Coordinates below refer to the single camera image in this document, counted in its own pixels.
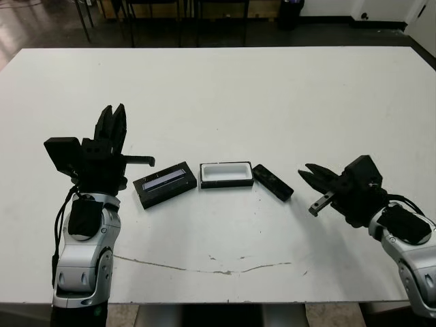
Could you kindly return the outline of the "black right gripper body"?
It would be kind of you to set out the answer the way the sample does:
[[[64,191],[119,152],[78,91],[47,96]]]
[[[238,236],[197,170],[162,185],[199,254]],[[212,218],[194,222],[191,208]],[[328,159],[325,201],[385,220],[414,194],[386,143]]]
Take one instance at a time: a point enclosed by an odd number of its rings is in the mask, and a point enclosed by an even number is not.
[[[382,178],[375,176],[339,176],[330,183],[330,191],[322,194],[309,207],[309,212],[316,217],[330,205],[353,227],[367,227],[372,217],[388,203],[388,194],[382,188],[382,181]]]

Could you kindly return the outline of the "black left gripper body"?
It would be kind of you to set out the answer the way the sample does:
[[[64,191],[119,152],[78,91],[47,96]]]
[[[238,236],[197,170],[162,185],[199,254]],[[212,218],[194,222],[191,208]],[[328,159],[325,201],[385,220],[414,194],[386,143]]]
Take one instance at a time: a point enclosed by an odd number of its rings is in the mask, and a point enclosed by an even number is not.
[[[81,144],[83,166],[76,168],[72,182],[81,193],[104,193],[116,196],[127,186],[128,164],[155,165],[155,158],[146,155],[124,155],[123,142],[107,138],[84,138]]]

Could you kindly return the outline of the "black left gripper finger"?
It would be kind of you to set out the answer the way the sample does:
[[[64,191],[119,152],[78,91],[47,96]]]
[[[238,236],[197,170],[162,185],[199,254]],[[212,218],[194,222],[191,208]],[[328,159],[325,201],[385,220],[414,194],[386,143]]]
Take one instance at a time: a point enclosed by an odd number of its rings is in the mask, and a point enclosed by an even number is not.
[[[95,125],[94,140],[111,139],[113,128],[113,111],[112,106],[107,105],[100,114]]]
[[[121,154],[126,134],[127,120],[125,106],[123,104],[119,104],[112,115],[112,129],[110,133],[110,139],[112,141],[114,153]]]

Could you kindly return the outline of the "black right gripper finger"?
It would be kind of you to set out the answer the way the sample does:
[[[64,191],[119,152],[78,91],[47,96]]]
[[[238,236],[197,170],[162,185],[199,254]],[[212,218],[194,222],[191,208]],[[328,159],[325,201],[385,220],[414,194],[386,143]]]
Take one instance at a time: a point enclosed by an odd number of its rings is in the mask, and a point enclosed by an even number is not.
[[[314,163],[306,163],[305,167],[309,169],[307,182],[310,186],[326,187],[339,178],[338,174]]]
[[[298,170],[299,175],[302,177],[302,179],[308,184],[307,182],[307,175],[309,171],[306,170]],[[312,189],[320,192],[321,194],[326,194],[330,191],[331,186],[330,184],[326,187],[317,187],[317,186],[310,186]]]

